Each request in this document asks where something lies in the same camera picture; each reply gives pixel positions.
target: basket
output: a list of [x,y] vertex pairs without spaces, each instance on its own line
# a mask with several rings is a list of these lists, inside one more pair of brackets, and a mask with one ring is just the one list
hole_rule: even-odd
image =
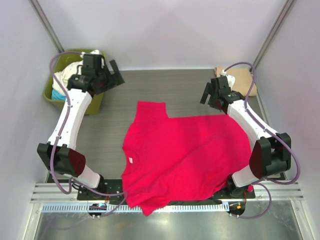
[[[77,52],[85,52],[85,53],[90,53],[91,51],[93,51],[94,49],[82,49],[82,48],[75,48],[75,49],[69,49],[69,51],[77,51]],[[106,54],[104,52],[102,52],[102,55],[104,56],[104,58],[106,58]],[[73,63],[73,62],[78,62],[83,60],[81,58],[81,56],[79,54],[75,54],[75,53],[69,53],[69,54],[64,54],[61,55],[58,59],[58,61],[56,62],[53,71],[56,72],[60,72],[63,69],[66,68],[66,66],[68,66],[69,64]],[[48,78],[48,81],[46,82],[46,85],[44,87],[44,91],[43,91],[43,97],[45,100],[47,100],[48,102],[52,103],[53,105],[55,105],[58,109],[61,109],[64,107],[65,101],[64,100],[52,100],[52,84],[53,84],[53,77],[50,76]],[[99,95],[95,95],[92,98],[91,103],[89,104],[89,106],[87,107],[86,111],[85,111],[85,115],[94,115],[97,114],[100,110],[100,106],[102,103],[102,99],[104,97],[104,92],[99,94]]]

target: white panel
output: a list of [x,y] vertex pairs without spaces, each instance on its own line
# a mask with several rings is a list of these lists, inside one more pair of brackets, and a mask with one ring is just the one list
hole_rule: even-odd
[[[299,157],[299,185],[317,223],[315,230],[320,229],[319,12],[320,1],[297,1],[257,70],[270,125],[291,136]],[[289,175],[295,172],[293,167]]]
[[62,46],[121,70],[253,62],[285,0],[40,0]]
[[35,183],[47,173],[38,143],[47,141],[59,116],[42,97],[56,50],[28,1],[1,4],[0,233],[1,239],[16,240]]

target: cable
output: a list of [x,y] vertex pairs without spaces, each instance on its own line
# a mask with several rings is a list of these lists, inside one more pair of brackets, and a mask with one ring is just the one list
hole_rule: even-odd
[[244,205],[247,204],[247,194],[246,194],[246,191],[243,192],[243,197],[244,197]]
[[239,215],[235,215],[233,213],[230,213],[231,216],[236,217],[237,219],[238,218],[239,219],[257,219],[257,218],[262,217],[263,215],[265,215],[269,211],[269,209],[271,207],[271,203],[272,203],[271,193],[270,193],[269,189],[261,183],[256,183],[255,185],[260,185],[261,187],[263,187],[269,195],[269,204],[266,207],[266,209],[262,213],[260,213],[259,215],[256,215],[256,216],[239,216]]
[[73,183],[71,186],[77,191],[80,190],[80,185],[78,185],[78,184]]
[[[244,107],[246,108],[246,111],[247,113],[249,114],[249,116],[262,128],[264,129],[268,134],[270,134],[272,137],[274,137],[279,143],[281,143],[288,151],[289,153],[292,155],[294,161],[295,161],[295,164],[296,164],[296,175],[295,177],[291,180],[291,181],[288,181],[288,182],[281,182],[281,181],[277,181],[277,180],[274,180],[272,178],[269,178],[269,177],[266,177],[265,179],[273,182],[273,183],[276,183],[276,184],[280,184],[280,185],[290,185],[290,184],[294,184],[298,178],[300,177],[300,163],[299,163],[299,160],[298,160],[298,157],[296,156],[296,154],[292,151],[292,149],[280,138],[278,137],[277,135],[275,135],[273,132],[269,131],[268,129],[265,129],[265,126],[251,113],[251,111],[248,109],[248,98],[249,98],[249,94],[252,90],[252,88],[254,87],[254,85],[256,84],[256,69],[255,67],[249,63],[249,62],[245,62],[245,61],[241,61],[241,62],[237,62],[235,64],[232,64],[231,66],[227,67],[224,71],[226,72],[227,70],[229,70],[230,68],[236,66],[236,65],[240,65],[240,64],[246,64],[246,65],[249,65],[252,69],[252,83],[251,83],[251,86],[245,96],[245,99],[244,99]],[[261,182],[263,179],[260,179],[254,183],[259,183]]]
[[83,66],[81,65],[81,64],[79,64],[78,66],[76,66],[76,75],[78,75],[78,72],[79,72],[79,69],[80,69],[80,67],[82,68]]
[[67,120],[68,120],[68,117],[69,117],[69,114],[70,114],[70,108],[71,108],[71,101],[70,101],[70,97],[69,97],[69,94],[67,92],[67,90],[64,88],[64,86],[62,85],[61,82],[58,81],[55,73],[54,73],[54,63],[55,63],[55,60],[62,56],[62,55],[65,55],[65,54],[79,54],[81,55],[82,53],[81,52],[78,52],[78,51],[65,51],[65,52],[61,52],[59,54],[57,54],[56,56],[54,56],[51,61],[50,61],[50,64],[49,64],[49,68],[50,68],[50,74],[52,75],[54,81],[56,81],[56,83],[60,86],[60,88],[62,89],[63,93],[65,94],[65,97],[66,97],[66,102],[67,102],[67,109],[66,109],[66,114],[65,114],[65,117],[64,117],[64,120],[63,120],[63,123],[61,125],[61,128],[60,130],[58,131],[58,134],[55,138],[55,141],[54,141],[54,144],[52,146],[52,151],[51,151],[51,155],[50,155],[50,171],[51,171],[51,175],[52,175],[52,178],[53,178],[53,181],[54,183],[57,185],[57,187],[60,189],[61,192],[63,192],[64,194],[70,194],[71,191],[72,191],[72,184],[73,183],[76,183],[78,185],[80,185],[81,187],[83,188],[86,188],[88,189],[89,191],[95,193],[95,194],[98,194],[98,195],[101,195],[101,196],[105,196],[105,197],[116,197],[116,196],[121,196],[123,195],[124,198],[123,200],[114,208],[112,209],[111,211],[107,212],[107,213],[104,213],[104,214],[101,214],[100,217],[106,217],[108,215],[110,215],[111,213],[113,213],[115,210],[117,210],[120,205],[122,205],[125,200],[127,199],[127,196],[128,196],[128,193],[127,192],[120,192],[120,193],[113,193],[113,194],[106,194],[106,193],[101,193],[101,192],[98,192],[96,191],[95,189],[92,189],[91,187],[83,184],[82,182],[78,181],[77,179],[75,178],[70,178],[69,181],[68,181],[68,186],[69,186],[69,189],[68,190],[65,190],[60,182],[58,181],[57,179],[57,176],[56,176],[56,173],[55,173],[55,168],[54,168],[54,158],[55,158],[55,152],[56,152],[56,148],[57,148],[57,145],[58,145],[58,141],[61,137],[61,133],[67,123]]

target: metal floor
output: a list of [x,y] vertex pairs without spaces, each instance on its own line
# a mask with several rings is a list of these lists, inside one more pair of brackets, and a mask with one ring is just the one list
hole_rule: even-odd
[[[260,214],[267,202],[247,202]],[[303,240],[290,201],[275,201],[263,217],[246,220],[226,212],[119,213],[102,219],[88,214],[43,213],[35,240]]]
[[[125,169],[122,145],[138,101],[166,102],[169,117],[221,114],[200,104],[206,83],[214,75],[212,69],[121,73],[125,83],[105,93],[97,115],[84,117],[77,138],[76,149],[105,179],[119,179]],[[250,97],[249,104],[261,115],[256,97]]]
[[[105,93],[100,113],[85,116],[77,138],[77,150],[87,165],[105,178],[118,179],[125,169],[122,145],[133,122],[137,101],[166,102],[170,117],[221,114],[200,104],[213,70],[151,70],[122,72],[125,84]],[[261,116],[256,97],[249,104]],[[263,212],[267,202],[248,202],[245,215]],[[256,220],[229,217],[225,212],[114,214],[85,221],[69,230],[82,213],[43,213],[35,239],[46,240],[301,240],[290,201],[275,201],[270,211]]]

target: t-shirt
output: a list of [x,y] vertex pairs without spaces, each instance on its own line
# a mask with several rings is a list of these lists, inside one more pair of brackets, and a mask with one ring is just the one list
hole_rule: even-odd
[[228,115],[168,117],[164,102],[137,104],[123,143],[127,204],[148,216],[170,201],[199,201],[249,164],[247,134]]

